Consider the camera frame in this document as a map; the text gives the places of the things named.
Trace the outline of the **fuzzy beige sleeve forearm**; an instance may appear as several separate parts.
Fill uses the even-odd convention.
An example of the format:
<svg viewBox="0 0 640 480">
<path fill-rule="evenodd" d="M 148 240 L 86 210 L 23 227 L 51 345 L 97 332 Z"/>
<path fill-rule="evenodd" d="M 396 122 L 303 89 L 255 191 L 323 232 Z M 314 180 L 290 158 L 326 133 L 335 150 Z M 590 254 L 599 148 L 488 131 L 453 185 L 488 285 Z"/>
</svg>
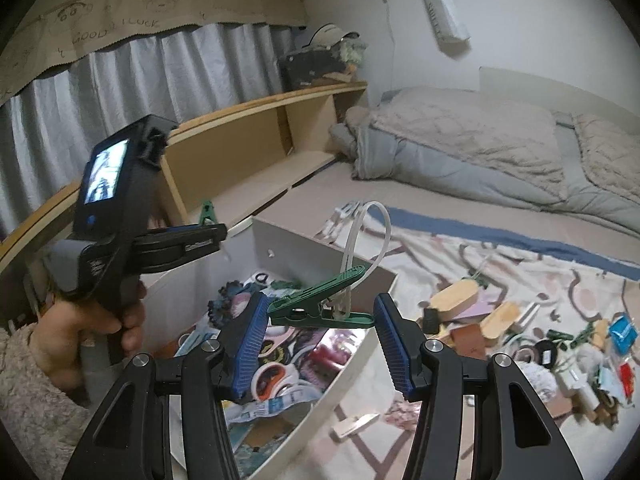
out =
<svg viewBox="0 0 640 480">
<path fill-rule="evenodd" d="M 56 388 L 29 349 L 35 326 L 1 333 L 1 421 L 40 479 L 59 479 L 91 418 Z"/>
</svg>

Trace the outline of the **person's left hand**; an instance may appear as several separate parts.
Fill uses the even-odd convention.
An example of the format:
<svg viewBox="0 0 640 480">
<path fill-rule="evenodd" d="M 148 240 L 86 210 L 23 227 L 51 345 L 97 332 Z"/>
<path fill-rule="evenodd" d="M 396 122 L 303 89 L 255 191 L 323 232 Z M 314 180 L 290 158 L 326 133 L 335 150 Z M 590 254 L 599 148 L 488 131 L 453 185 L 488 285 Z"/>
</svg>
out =
<svg viewBox="0 0 640 480">
<path fill-rule="evenodd" d="M 43 374 L 56 388 L 70 392 L 82 384 L 79 345 L 85 334 L 116 335 L 125 356 L 141 349 L 146 288 L 138 283 L 138 301 L 120 318 L 96 301 L 75 304 L 58 301 L 40 318 L 29 337 L 28 348 Z"/>
</svg>

